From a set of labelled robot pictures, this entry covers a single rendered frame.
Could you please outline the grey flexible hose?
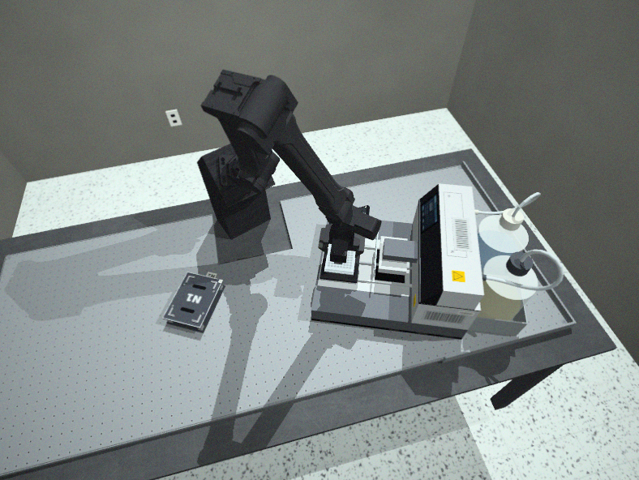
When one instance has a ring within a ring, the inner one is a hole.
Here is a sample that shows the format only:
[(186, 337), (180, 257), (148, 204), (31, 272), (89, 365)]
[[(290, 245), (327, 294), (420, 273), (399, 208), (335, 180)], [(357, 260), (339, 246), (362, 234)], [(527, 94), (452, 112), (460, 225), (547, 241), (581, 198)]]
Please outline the grey flexible hose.
[(543, 251), (543, 250), (531, 250), (531, 251), (527, 251), (527, 252), (526, 252), (526, 253), (525, 253), (525, 254), (521, 257), (520, 261), (521, 261), (521, 262), (524, 262), (524, 261), (525, 261), (525, 259), (526, 259), (529, 255), (532, 255), (532, 254), (545, 255), (546, 257), (550, 258), (550, 259), (551, 259), (551, 260), (552, 260), (552, 261), (556, 264), (556, 266), (557, 266), (557, 268), (558, 268), (558, 270), (559, 270), (559, 276), (558, 276), (557, 280), (556, 280), (554, 283), (552, 283), (551, 285), (547, 285), (547, 286), (540, 286), (540, 287), (537, 287), (537, 286), (522, 285), (522, 284), (518, 284), (518, 283), (515, 283), (515, 282), (512, 282), (512, 281), (507, 281), (507, 280), (500, 279), (500, 278), (493, 277), (493, 276), (487, 276), (487, 280), (490, 280), (490, 281), (498, 281), (498, 282), (501, 282), (501, 283), (505, 283), (505, 284), (507, 284), (507, 285), (512, 285), (512, 286), (515, 286), (515, 287), (518, 287), (518, 288), (522, 288), (522, 289), (529, 289), (529, 290), (542, 290), (542, 291), (543, 291), (543, 290), (548, 290), (548, 289), (553, 289), (553, 288), (555, 288), (555, 287), (556, 287), (556, 286), (557, 286), (557, 285), (558, 285), (558, 284), (559, 284), (559, 283), (563, 280), (563, 277), (564, 277), (564, 270), (563, 270), (563, 266), (562, 266), (562, 264), (560, 263), (560, 261), (559, 261), (559, 260), (558, 260), (558, 259), (557, 259), (554, 255), (552, 255), (551, 253), (546, 252), (546, 251)]

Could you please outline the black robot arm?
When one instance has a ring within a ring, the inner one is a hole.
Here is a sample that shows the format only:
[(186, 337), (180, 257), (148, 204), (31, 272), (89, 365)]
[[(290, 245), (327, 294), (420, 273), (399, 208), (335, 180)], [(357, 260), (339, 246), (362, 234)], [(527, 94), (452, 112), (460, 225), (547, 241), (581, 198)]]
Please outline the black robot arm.
[[(353, 205), (353, 192), (334, 180), (304, 138), (293, 115), (298, 102), (282, 79), (222, 70), (213, 86), (201, 107), (219, 120), (236, 153), (218, 157), (222, 186), (245, 186), (262, 194), (281, 158), (331, 223), (331, 262), (346, 263), (354, 233), (375, 239), (382, 221)], [(352, 229), (340, 232), (332, 225)]]

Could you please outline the white bottle with cap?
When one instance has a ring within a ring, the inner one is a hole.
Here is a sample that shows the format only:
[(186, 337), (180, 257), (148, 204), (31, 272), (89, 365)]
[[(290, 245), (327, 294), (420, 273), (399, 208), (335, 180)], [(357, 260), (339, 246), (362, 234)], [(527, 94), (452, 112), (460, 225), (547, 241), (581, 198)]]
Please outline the white bottle with cap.
[(482, 269), (486, 262), (495, 256), (511, 256), (512, 253), (522, 252), (526, 248), (529, 235), (521, 224), (524, 216), (518, 211), (516, 216), (512, 217), (514, 211), (515, 209), (508, 208), (502, 216), (488, 216), (481, 221), (477, 231)]

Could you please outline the white flexible hose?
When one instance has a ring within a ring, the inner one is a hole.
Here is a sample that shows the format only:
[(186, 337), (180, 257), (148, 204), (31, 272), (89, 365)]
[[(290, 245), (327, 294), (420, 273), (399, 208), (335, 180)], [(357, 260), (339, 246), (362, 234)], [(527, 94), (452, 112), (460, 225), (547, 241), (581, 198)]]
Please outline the white flexible hose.
[[(534, 202), (541, 194), (539, 192), (532, 194), (531, 196), (529, 196), (527, 199), (525, 199), (518, 207), (515, 207), (514, 209), (516, 209), (514, 211), (514, 213), (512, 214), (512, 217), (515, 217), (517, 212), (525, 207), (528, 204), (531, 204), (532, 202)], [(480, 212), (478, 211), (478, 214), (486, 214), (486, 215), (497, 215), (497, 214), (502, 214), (503, 211), (501, 212)]]

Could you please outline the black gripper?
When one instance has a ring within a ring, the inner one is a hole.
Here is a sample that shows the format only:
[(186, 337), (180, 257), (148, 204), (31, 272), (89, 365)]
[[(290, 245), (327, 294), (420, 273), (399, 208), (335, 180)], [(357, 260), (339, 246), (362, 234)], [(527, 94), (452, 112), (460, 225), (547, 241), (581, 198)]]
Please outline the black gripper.
[[(337, 231), (340, 232), (347, 232), (349, 230), (352, 229), (352, 227), (350, 229), (347, 230), (339, 230), (337, 228), (334, 227), (334, 225), (332, 225), (333, 228)], [(330, 225), (327, 224), (325, 228), (322, 228), (320, 231), (320, 236), (319, 236), (319, 245), (318, 248), (320, 250), (322, 250), (326, 255), (328, 254), (328, 244), (329, 243), (329, 230), (330, 230)], [(355, 259), (363, 254), (364, 252), (364, 246), (365, 246), (365, 237), (354, 233), (354, 244), (353, 246), (348, 246), (348, 251), (355, 251)]]

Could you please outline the clear plastic bottle with black cap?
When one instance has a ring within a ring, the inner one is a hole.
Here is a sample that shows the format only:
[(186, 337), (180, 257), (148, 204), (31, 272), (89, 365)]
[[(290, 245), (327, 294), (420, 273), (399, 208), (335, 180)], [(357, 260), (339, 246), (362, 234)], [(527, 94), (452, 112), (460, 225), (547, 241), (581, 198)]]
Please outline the clear plastic bottle with black cap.
[[(538, 278), (532, 269), (533, 260), (528, 256), (520, 259), (524, 252), (498, 255), (487, 261), (482, 274), (522, 285), (537, 286)], [(506, 263), (507, 262), (507, 263)], [(508, 270), (507, 270), (508, 269)], [(480, 301), (481, 311), (477, 317), (511, 321), (536, 291), (521, 289), (497, 281), (482, 281), (484, 296)]]

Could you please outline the white well plate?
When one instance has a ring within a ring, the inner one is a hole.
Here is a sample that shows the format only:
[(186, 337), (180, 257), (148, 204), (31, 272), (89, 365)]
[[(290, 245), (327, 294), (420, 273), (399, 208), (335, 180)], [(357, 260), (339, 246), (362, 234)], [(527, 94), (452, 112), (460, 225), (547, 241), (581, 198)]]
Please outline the white well plate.
[(347, 251), (347, 259), (346, 263), (343, 264), (335, 264), (330, 261), (330, 252), (331, 252), (332, 244), (328, 244), (328, 254), (325, 263), (325, 272), (333, 272), (340, 274), (353, 275), (354, 274), (354, 263), (355, 263), (355, 251)]

